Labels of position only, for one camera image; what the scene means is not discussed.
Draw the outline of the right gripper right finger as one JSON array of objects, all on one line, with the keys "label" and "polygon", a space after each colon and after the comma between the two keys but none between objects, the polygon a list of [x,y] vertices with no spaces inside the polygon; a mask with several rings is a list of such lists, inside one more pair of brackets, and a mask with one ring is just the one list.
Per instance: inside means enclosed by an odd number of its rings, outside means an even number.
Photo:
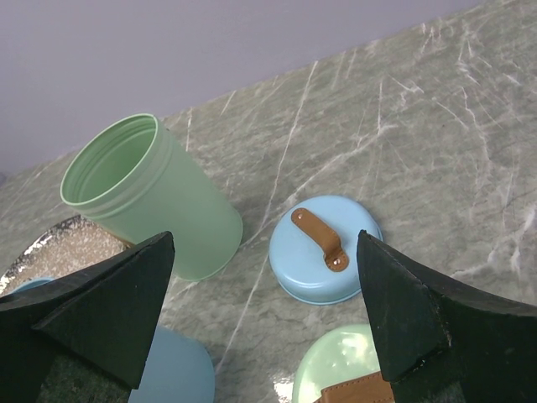
[{"label": "right gripper right finger", "polygon": [[534,402],[536,308],[420,264],[366,231],[357,267],[397,402]]}]

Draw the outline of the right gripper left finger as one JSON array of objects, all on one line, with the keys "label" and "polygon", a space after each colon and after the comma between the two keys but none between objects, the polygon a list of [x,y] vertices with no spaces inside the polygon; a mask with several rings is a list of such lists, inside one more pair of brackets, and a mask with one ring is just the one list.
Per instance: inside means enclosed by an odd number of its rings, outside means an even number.
[{"label": "right gripper left finger", "polygon": [[1,299],[3,402],[126,402],[141,383],[175,258],[160,233]]}]

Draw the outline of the green lid brown handle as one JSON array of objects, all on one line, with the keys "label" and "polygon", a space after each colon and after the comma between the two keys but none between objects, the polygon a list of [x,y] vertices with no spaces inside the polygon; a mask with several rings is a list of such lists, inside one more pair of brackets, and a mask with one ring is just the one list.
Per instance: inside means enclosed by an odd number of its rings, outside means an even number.
[{"label": "green lid brown handle", "polygon": [[370,326],[338,327],[314,342],[295,374],[292,401],[393,402]]}]

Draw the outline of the blue lid brown handle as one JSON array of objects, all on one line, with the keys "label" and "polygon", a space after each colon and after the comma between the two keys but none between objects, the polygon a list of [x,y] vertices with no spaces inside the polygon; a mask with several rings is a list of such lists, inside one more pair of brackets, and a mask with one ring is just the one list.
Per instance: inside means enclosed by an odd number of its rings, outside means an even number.
[{"label": "blue lid brown handle", "polygon": [[330,305],[361,292],[358,234],[382,239],[377,222],[357,201],[324,195],[290,208],[269,243],[269,262],[282,288],[299,301]]}]

